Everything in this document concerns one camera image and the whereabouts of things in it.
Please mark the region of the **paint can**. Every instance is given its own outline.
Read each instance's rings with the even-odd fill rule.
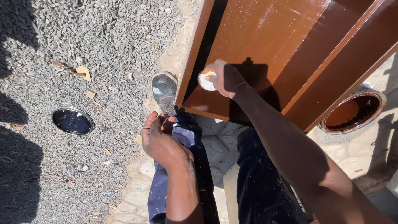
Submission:
[[[362,83],[343,102],[332,110],[318,127],[331,135],[345,134],[369,124],[387,105],[387,97]]]
[[[51,113],[51,121],[63,132],[82,136],[92,132],[94,121],[85,112],[73,107],[58,107]]]

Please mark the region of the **shoe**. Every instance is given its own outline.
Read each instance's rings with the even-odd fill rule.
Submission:
[[[152,77],[152,94],[162,112],[175,113],[177,79],[169,72],[159,72]]]

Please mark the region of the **gravel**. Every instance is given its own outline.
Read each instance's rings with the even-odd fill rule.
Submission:
[[[129,181],[126,166],[138,162],[156,61],[184,20],[176,0],[0,2],[0,223],[106,220]],[[92,82],[50,59],[87,67]],[[85,111],[96,128],[63,133],[50,121],[59,106]]]

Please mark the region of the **sponge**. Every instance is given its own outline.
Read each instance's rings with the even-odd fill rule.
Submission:
[[[206,73],[206,74],[200,73],[199,76],[198,76],[199,85],[200,85],[204,90],[215,91],[216,88],[214,88],[213,83],[206,80],[206,76],[209,76],[209,75],[215,75],[215,76],[217,76],[215,72],[208,72],[208,73]]]

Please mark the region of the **can lid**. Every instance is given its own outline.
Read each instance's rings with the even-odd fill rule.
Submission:
[[[58,107],[51,113],[57,128],[72,135],[85,135],[94,129],[94,122],[85,112],[73,107]]]

